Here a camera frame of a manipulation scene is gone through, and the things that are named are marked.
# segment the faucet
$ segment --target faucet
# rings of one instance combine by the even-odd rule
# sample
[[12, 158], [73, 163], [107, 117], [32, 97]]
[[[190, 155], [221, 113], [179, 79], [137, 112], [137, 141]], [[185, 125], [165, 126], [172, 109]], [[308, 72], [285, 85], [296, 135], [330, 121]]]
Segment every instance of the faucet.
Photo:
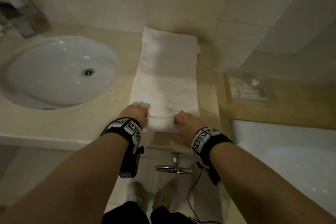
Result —
[[23, 16], [33, 16], [35, 11], [30, 5], [23, 5], [19, 8], [15, 8], [12, 4], [6, 2], [0, 2], [0, 13], [12, 24], [19, 33], [25, 39], [29, 39], [36, 35], [36, 32], [28, 24], [27, 20]]

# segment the wrist-mounted tracker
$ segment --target wrist-mounted tracker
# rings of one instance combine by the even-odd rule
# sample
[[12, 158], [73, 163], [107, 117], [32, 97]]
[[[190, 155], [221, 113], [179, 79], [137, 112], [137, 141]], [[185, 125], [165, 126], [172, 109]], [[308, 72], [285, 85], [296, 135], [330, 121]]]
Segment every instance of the wrist-mounted tracker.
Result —
[[196, 157], [197, 166], [201, 169], [205, 169], [214, 185], [217, 185], [221, 178], [219, 177], [215, 167], [210, 162], [210, 150], [216, 144], [225, 142], [233, 143], [229, 138], [220, 133], [217, 129], [202, 128], [196, 133], [191, 143], [191, 147]]
[[100, 135], [116, 133], [129, 142], [119, 171], [121, 178], [134, 178], [137, 175], [140, 154], [143, 154], [145, 150], [143, 146], [138, 148], [141, 139], [140, 131], [141, 126], [137, 120], [118, 118], [107, 125]]

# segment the white bathtub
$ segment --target white bathtub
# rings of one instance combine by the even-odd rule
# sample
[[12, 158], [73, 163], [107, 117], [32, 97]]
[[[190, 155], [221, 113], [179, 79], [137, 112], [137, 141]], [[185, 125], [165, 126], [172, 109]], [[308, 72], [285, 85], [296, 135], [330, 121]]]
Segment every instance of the white bathtub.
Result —
[[336, 216], [336, 130], [233, 121], [236, 144]]

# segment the cable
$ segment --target cable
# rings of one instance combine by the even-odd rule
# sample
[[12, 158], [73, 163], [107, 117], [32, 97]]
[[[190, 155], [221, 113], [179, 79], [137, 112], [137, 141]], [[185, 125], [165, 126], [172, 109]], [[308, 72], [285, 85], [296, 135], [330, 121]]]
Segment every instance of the cable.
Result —
[[203, 168], [202, 168], [201, 173], [199, 174], [197, 180], [195, 181], [194, 185], [193, 185], [193, 186], [191, 187], [191, 189], [189, 190], [189, 193], [188, 193], [188, 196], [187, 196], [188, 204], [189, 204], [189, 206], [190, 206], [192, 212], [193, 212], [194, 215], [196, 216], [197, 220], [194, 219], [194, 218], [191, 218], [191, 217], [188, 217], [188, 218], [191, 219], [191, 220], [193, 220], [193, 221], [196, 221], [196, 222], [198, 222], [198, 223], [200, 223], [200, 224], [206, 224], [206, 223], [216, 223], [216, 224], [221, 224], [221, 223], [218, 222], [218, 221], [203, 221], [203, 222], [202, 222], [202, 221], [198, 218], [197, 214], [195, 213], [194, 209], [191, 207], [191, 204], [190, 204], [190, 202], [189, 202], [189, 196], [190, 196], [190, 193], [191, 193], [191, 191], [193, 190], [193, 188], [195, 187], [195, 185], [196, 185], [196, 183], [198, 182], [198, 180], [201, 178], [202, 173], [203, 173]]

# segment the black pants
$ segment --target black pants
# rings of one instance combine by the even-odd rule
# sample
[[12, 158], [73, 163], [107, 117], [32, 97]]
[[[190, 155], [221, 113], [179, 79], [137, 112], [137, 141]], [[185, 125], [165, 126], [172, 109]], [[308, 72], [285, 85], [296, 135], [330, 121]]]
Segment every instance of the black pants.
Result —
[[[195, 224], [182, 213], [170, 213], [167, 208], [161, 206], [150, 215], [152, 224]], [[136, 202], [126, 202], [121, 206], [107, 212], [103, 216], [102, 224], [134, 223], [149, 224], [146, 213]]]

